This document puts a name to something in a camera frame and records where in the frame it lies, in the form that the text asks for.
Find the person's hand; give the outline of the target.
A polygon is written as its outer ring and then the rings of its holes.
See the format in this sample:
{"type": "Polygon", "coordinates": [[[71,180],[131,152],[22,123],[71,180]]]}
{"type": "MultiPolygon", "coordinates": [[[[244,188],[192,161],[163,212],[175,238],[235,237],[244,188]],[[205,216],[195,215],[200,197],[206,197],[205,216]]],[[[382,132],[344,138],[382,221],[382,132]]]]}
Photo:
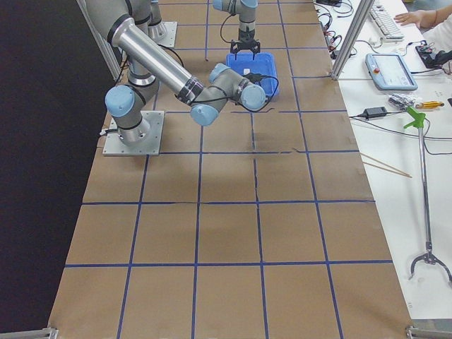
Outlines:
{"type": "Polygon", "coordinates": [[[394,21],[401,25],[415,24],[418,28],[433,28],[436,25],[436,11],[418,10],[398,14],[394,21]]]}

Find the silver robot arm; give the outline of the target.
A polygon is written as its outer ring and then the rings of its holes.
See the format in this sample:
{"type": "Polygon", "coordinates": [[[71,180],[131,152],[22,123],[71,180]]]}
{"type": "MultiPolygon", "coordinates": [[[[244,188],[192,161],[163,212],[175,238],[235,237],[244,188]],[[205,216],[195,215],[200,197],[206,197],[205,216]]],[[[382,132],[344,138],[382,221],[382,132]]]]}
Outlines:
{"type": "Polygon", "coordinates": [[[107,110],[117,125],[119,140],[137,145],[151,125],[141,109],[152,98],[159,83],[190,106],[192,119],[208,126],[228,101],[256,111],[266,103],[264,89],[230,67],[219,63],[209,75],[209,86],[177,63],[150,36],[149,25],[159,25],[156,1],[87,1],[87,12],[96,31],[129,58],[128,83],[111,88],[105,95],[107,110]]]}
{"type": "Polygon", "coordinates": [[[240,51],[249,50],[253,54],[252,58],[255,59],[255,56],[261,52],[261,43],[255,39],[257,7],[257,0],[213,0],[214,9],[229,13],[229,16],[221,25],[220,37],[230,45],[230,53],[235,57],[240,51]],[[227,41],[223,37],[222,29],[226,21],[232,16],[238,16],[239,19],[238,39],[227,41]]]}

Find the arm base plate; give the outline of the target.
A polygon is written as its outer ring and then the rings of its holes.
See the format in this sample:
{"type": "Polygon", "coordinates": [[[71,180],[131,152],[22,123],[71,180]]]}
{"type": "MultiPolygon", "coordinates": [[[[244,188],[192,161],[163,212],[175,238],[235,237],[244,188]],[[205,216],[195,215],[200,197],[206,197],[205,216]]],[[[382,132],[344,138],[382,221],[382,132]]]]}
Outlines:
{"type": "Polygon", "coordinates": [[[141,123],[134,129],[117,127],[111,120],[102,154],[105,156],[158,156],[164,126],[164,111],[142,110],[141,123]]]}
{"type": "Polygon", "coordinates": [[[165,47],[174,47],[176,42],[178,22],[161,21],[156,25],[148,25],[148,34],[157,44],[165,47]]]}

